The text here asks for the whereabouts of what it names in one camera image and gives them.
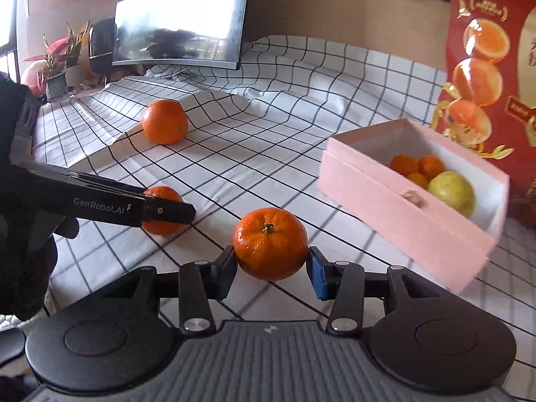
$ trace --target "monitor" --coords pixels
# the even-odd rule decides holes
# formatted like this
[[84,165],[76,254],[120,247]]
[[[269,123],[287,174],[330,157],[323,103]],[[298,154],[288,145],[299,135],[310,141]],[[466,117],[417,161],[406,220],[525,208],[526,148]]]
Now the monitor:
[[118,0],[114,65],[238,69],[247,0]]

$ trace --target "gold decoration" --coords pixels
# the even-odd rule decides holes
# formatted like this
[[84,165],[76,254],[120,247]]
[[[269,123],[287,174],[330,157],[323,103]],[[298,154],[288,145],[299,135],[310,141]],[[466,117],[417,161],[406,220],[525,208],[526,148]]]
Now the gold decoration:
[[485,153],[484,151],[484,144],[479,143],[476,146],[469,147],[473,153],[477,154],[481,158],[492,158],[493,160],[502,160],[503,158],[508,157],[510,154],[514,152],[514,148],[506,148],[506,145],[499,145],[497,148],[495,148],[491,153]]
[[504,22],[507,19],[508,19],[508,8],[506,6],[503,6],[503,16],[500,20]]
[[533,116],[527,122],[525,127],[527,132],[527,139],[529,140],[529,145],[531,147],[536,147],[536,116]]
[[435,110],[433,111],[432,121],[430,122],[430,128],[436,130],[439,124],[439,120],[444,117],[443,110],[449,106],[449,101],[439,101],[436,105]]
[[461,18],[462,16],[471,16],[471,12],[467,10],[467,7],[465,6],[464,0],[458,0],[460,5],[460,10],[458,11],[458,18]]
[[529,191],[527,192],[526,198],[514,197],[512,198],[512,202],[516,202],[517,204],[527,204],[527,205],[531,205],[534,202],[536,202],[536,180],[534,180],[531,183],[531,186],[529,187]]
[[503,6],[502,9],[499,9],[497,7],[497,3],[490,1],[490,0],[482,0],[482,1],[476,1],[476,0],[470,0],[469,6],[471,10],[479,9],[483,13],[487,15],[496,15],[500,16],[501,21],[506,21],[508,19],[508,8],[506,6]]
[[456,136],[454,135],[454,131],[452,131],[451,128],[446,128],[443,130],[443,135],[446,138],[449,138],[450,140],[453,140],[454,142],[457,142]]
[[462,95],[460,95],[458,88],[454,86],[454,84],[452,83],[449,83],[449,82],[445,83],[443,85],[443,90],[447,92],[454,99],[462,98]]

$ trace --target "box handle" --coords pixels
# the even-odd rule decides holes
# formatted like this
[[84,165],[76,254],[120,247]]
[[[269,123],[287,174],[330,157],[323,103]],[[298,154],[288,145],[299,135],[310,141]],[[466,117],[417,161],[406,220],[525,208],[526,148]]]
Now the box handle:
[[424,207],[424,198],[414,190],[406,190],[400,196],[419,208]]

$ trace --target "white tablecloth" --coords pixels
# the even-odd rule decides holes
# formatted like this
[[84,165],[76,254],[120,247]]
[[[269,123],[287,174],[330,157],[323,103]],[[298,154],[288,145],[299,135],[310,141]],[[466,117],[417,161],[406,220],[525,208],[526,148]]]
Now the white tablecloth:
[[[368,225],[316,189],[322,151],[334,133],[408,117],[428,125],[446,75],[395,56],[311,38],[272,36],[245,47],[242,67],[156,66],[86,98],[43,107],[36,129],[38,161],[93,172],[133,185],[164,184],[197,209],[193,225],[173,237],[139,228],[81,221],[79,236],[57,241],[51,285],[61,307],[139,265],[176,271],[192,260],[214,260],[231,244],[237,221],[277,206],[305,225],[311,245],[331,260],[367,271],[399,264],[433,280]],[[183,141],[155,146],[141,131],[144,107],[179,101],[190,120]],[[507,323],[518,343],[505,387],[536,399],[536,236],[508,220],[491,261],[462,295]],[[222,319],[325,322],[305,268],[277,283],[239,270],[227,299],[213,302]],[[365,323],[383,315],[365,302]],[[162,318],[178,321],[176,299]]]

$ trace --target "red poster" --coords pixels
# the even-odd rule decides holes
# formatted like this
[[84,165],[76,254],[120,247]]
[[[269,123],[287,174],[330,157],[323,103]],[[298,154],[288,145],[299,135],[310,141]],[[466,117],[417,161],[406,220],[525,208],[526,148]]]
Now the red poster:
[[536,0],[451,0],[448,81],[432,127],[510,175],[536,225]]

